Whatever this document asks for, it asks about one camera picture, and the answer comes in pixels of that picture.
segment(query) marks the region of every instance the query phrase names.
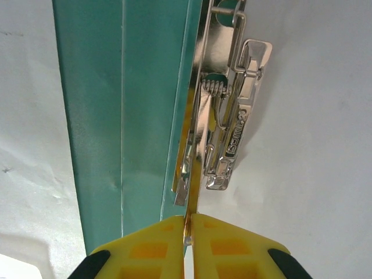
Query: chrome clip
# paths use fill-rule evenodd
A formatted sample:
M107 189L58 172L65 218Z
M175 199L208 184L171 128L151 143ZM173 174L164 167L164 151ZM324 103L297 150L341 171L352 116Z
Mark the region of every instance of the chrome clip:
M208 161L204 174L207 189L225 190L228 186L271 49L271 44L257 40L246 40L243 44L238 68L245 71L235 72L232 94L226 100L223 116L225 127L217 124L208 142L208 146L213 148L210 147L206 155Z
M185 205L189 197L187 216L196 213L201 185L228 187L272 49L263 41L242 44L246 1L237 1L232 9L224 8L223 2L209 0L207 10L202 9L204 25L199 25L172 189L175 205ZM230 24L223 25L220 16L230 17Z

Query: metal spring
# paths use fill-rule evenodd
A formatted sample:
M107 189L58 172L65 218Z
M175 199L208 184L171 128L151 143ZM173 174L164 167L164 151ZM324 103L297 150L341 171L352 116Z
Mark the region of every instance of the metal spring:
M227 87L224 86L224 83L218 80L202 80L202 85L213 97L223 96L227 91Z

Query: green binder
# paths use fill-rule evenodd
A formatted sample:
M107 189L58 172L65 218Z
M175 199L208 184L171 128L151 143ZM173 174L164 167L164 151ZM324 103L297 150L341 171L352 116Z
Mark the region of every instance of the green binder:
M171 191L202 0L53 0L88 253L184 214Z

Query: lever arch mechanism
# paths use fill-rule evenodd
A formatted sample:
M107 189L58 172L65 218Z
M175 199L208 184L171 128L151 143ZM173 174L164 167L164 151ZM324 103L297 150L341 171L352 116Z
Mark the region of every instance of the lever arch mechanism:
M228 187L272 49L268 42L242 42L245 1L232 8L224 3L211 0L201 17L205 25L199 26L174 175L174 204L188 202L186 245L190 241L188 216L196 213L200 187Z

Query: white wall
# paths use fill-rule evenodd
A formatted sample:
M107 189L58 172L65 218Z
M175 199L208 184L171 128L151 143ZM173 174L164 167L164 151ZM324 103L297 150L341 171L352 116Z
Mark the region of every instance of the white wall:
M201 196L314 278L372 274L371 5L248 2L274 52L230 188ZM50 0L0 0L0 253L62 279L84 248L57 63Z
M273 55L231 188L203 191L200 211L283 243L314 278L371 278L372 2L247 13Z
M51 0L0 0L0 254L48 279L84 258Z

